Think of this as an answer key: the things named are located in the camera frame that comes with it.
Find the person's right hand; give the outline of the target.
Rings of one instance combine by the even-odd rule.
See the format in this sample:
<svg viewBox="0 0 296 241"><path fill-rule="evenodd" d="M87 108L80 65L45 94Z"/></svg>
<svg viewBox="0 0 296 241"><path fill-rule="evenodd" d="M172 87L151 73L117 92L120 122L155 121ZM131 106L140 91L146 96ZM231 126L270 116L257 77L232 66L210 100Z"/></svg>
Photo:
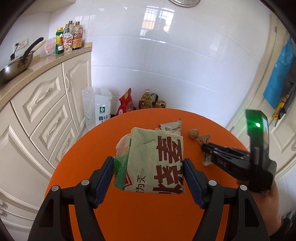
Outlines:
<svg viewBox="0 0 296 241"><path fill-rule="evenodd" d="M282 225L280 197L276 182L273 181L271 189L265 193L251 192L251 194L261 213L269 236L273 235Z"/></svg>

